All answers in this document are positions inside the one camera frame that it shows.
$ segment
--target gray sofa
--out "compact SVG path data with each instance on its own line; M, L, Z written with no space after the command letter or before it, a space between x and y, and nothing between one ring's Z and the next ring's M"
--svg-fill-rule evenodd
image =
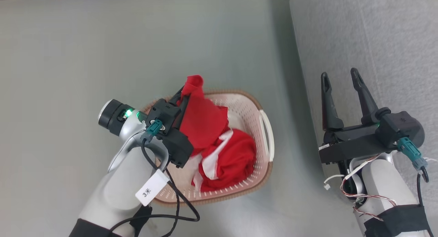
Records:
M320 76L327 72L345 126L360 124L359 98L349 75L358 68L377 105L407 111L423 125L424 156L438 148L438 0L290 0L292 20L318 143L322 143ZM395 165L412 191L416 171L398 153ZM438 164L423 198L438 223Z

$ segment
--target laundry basket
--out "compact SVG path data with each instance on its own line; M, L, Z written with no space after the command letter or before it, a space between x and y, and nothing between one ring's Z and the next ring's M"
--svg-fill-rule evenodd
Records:
M208 204L239 197L258 190L268 180L274 159L274 136L271 124L265 112L255 98L240 90L215 90L205 93L215 105L228 107L230 128L240 129L253 137L257 154L253 173L240 183L221 190L200 192L191 185L193 175L197 172L199 160L190 158L183 168L177 169L169 164L167 169L175 185L192 204ZM144 108L148 113L153 103ZM166 185L154 201L164 206L175 206L177 198L174 190Z

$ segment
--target table surface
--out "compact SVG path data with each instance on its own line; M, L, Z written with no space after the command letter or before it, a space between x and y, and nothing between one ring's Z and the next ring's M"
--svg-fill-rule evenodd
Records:
M322 187L289 0L0 0L0 24L3 236L67 236L121 145L97 125L103 104L140 108L192 74L260 101L275 159L263 188L197 206L175 236L360 236Z

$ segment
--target white handle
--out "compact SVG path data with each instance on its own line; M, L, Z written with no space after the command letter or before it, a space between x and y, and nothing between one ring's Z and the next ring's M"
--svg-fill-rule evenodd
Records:
M262 126L261 133L263 134L263 141L265 142L265 150L268 151L269 161L272 162L274 160L274 153L275 153L274 132L272 132L271 123L269 122L268 116L263 111L263 109L260 110L260 123Z

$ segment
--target clothes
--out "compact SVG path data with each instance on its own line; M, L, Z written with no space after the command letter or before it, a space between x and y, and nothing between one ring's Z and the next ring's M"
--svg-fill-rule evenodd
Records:
M201 156L192 185L201 192L234 186L254 171L256 147L253 138L228 127L228 108L204 98L201 76L188 76L181 99L190 99L180 131L192 143L192 156Z

